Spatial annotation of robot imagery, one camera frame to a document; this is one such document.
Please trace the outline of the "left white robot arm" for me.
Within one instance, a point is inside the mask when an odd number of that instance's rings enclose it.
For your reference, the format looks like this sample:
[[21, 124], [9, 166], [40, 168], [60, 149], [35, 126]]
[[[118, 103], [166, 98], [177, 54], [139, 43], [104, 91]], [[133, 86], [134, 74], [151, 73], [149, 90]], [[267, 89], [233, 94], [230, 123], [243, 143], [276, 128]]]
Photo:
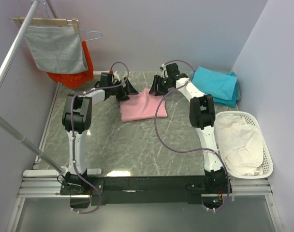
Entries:
[[84, 194], [89, 188], [86, 180], [88, 169], [86, 164], [86, 137], [91, 126], [92, 107], [115, 96], [118, 102], [127, 101], [138, 91], [127, 77], [120, 79], [116, 73], [103, 72], [94, 87], [82, 94], [67, 95], [63, 109], [62, 125], [69, 139], [69, 166], [65, 180], [70, 182], [77, 194]]

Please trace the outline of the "pink t shirt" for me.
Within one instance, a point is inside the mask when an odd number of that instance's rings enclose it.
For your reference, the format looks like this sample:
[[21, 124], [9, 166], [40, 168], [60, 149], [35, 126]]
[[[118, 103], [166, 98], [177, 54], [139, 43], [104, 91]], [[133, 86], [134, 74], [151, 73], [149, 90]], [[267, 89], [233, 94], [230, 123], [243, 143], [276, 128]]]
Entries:
[[138, 95], [130, 95], [129, 100], [120, 103], [121, 121], [125, 123], [154, 118], [161, 100], [162, 96], [149, 95], [147, 88]]

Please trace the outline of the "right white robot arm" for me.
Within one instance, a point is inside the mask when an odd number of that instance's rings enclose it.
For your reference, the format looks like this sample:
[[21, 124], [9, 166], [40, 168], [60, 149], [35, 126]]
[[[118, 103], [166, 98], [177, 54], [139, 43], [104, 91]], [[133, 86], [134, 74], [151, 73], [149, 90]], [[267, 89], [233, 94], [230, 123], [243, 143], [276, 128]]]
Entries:
[[191, 78], [179, 71], [175, 61], [162, 64], [160, 75], [155, 75], [150, 95], [167, 96], [169, 89], [178, 90], [190, 103], [189, 120], [198, 133], [204, 151], [204, 169], [219, 171], [223, 164], [216, 155], [217, 144], [214, 135], [216, 119], [213, 97], [204, 94], [192, 83]]

